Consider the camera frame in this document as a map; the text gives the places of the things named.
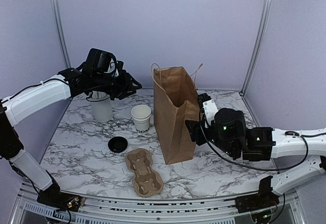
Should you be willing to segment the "brown paper bag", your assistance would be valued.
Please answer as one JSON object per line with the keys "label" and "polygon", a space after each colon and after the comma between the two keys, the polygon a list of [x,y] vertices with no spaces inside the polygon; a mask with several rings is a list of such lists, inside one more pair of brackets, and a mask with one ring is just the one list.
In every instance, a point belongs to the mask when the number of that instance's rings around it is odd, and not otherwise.
{"label": "brown paper bag", "polygon": [[151,65],[154,126],[166,165],[193,158],[196,143],[192,142],[185,121],[199,120],[198,71],[189,75],[184,67]]}

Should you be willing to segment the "brown pulp cup carrier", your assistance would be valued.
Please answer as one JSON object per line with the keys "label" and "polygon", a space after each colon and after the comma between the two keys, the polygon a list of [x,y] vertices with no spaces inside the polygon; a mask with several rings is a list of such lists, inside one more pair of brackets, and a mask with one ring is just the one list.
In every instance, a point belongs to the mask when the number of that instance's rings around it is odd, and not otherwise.
{"label": "brown pulp cup carrier", "polygon": [[127,168],[134,173],[132,183],[137,195],[147,198],[161,193],[164,182],[152,168],[153,160],[148,150],[139,148],[125,156]]}

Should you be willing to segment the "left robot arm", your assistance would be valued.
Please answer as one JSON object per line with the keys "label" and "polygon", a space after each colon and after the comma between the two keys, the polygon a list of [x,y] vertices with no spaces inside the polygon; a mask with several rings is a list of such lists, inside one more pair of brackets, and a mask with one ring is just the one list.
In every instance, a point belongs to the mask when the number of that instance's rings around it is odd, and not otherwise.
{"label": "left robot arm", "polygon": [[113,53],[91,48],[78,67],[66,68],[1,100],[1,157],[32,183],[39,203],[77,211],[85,199],[61,190],[54,177],[25,149],[16,127],[48,106],[80,94],[102,92],[110,100],[122,100],[141,88]]}

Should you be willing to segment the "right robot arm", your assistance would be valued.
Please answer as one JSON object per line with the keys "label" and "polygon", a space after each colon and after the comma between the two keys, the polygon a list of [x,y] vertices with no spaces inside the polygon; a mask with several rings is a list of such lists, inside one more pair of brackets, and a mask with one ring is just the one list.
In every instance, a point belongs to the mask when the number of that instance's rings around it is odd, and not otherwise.
{"label": "right robot arm", "polygon": [[315,176],[325,174],[325,129],[282,130],[272,127],[247,128],[242,111],[222,108],[212,118],[186,120],[191,140],[198,146],[208,144],[213,151],[228,155],[221,159],[235,164],[242,158],[259,162],[287,156],[298,162],[276,168],[259,182],[258,191],[235,199],[239,213],[259,210],[279,203],[279,196]]}

